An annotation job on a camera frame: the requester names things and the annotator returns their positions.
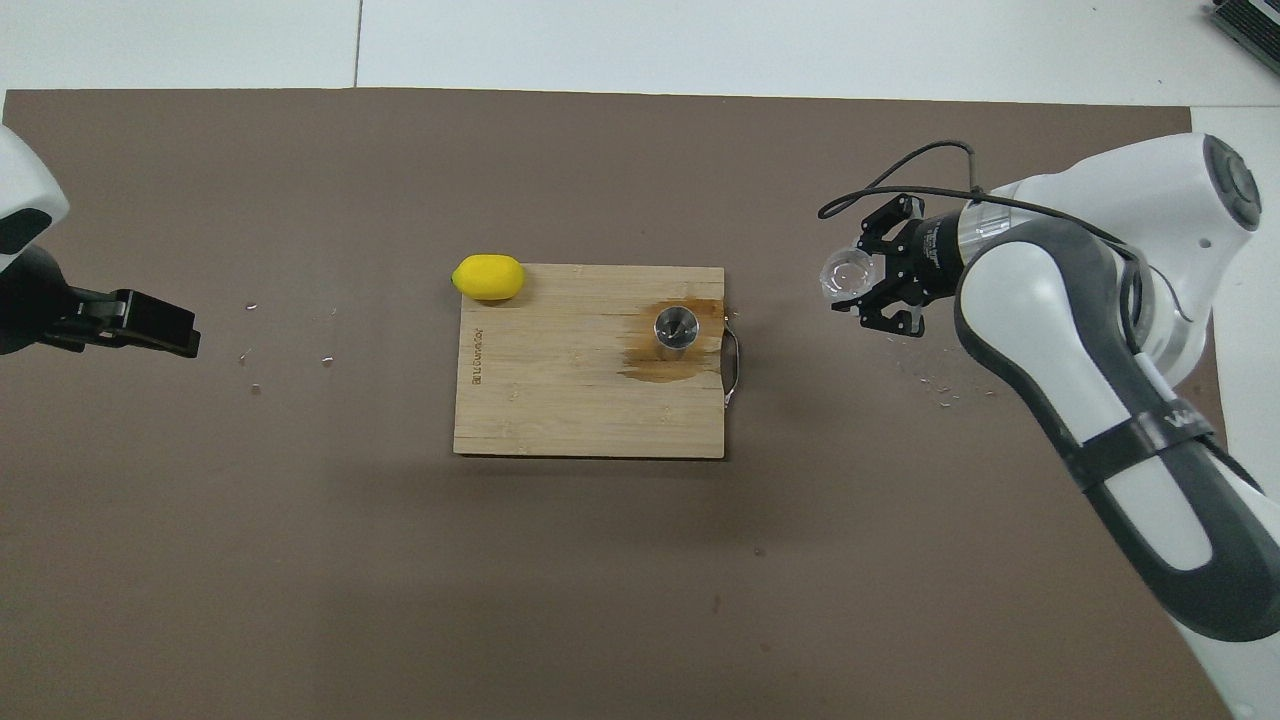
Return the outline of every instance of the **brown table surface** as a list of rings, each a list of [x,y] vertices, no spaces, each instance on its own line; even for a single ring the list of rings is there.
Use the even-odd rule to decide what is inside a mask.
[[[68,281],[205,341],[0,360],[0,716],[1224,715],[950,304],[895,342],[815,288],[873,204],[817,208],[920,143],[996,187],[1185,109],[50,91],[5,123],[72,200]],[[726,268],[727,460],[452,455],[477,251]],[[1184,391],[1220,424],[1211,355]]]

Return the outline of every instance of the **brown liquid stain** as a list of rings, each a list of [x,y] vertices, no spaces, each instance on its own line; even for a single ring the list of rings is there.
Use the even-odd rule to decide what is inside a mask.
[[[663,347],[653,323],[672,305],[689,307],[698,318],[698,340],[685,350]],[[623,340],[626,369],[621,375],[646,383],[686,380],[707,370],[719,373],[719,345],[724,334],[724,301],[709,297],[672,297],[643,307],[628,323]]]

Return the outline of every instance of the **velcro strap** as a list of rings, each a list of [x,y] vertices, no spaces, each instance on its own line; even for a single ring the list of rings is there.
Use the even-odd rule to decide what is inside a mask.
[[[1199,410],[1178,398],[1091,438],[1066,456],[1066,468],[1080,491],[1087,491],[1175,445],[1211,434],[1213,427]]]

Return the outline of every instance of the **yellow lemon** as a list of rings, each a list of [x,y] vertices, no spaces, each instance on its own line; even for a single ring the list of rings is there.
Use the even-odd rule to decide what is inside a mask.
[[[453,287],[472,300],[507,300],[525,284],[525,269],[511,255],[471,255],[453,270]]]

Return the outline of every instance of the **metal handle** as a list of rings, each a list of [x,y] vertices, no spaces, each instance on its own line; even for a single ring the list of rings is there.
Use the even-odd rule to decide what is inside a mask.
[[[728,407],[730,401],[733,400],[733,392],[737,391],[737,380],[742,377],[742,343],[739,342],[737,333],[730,327],[727,315],[724,316],[724,337],[733,341],[733,380],[724,389],[724,407]],[[724,343],[721,342],[721,357],[723,356]]]

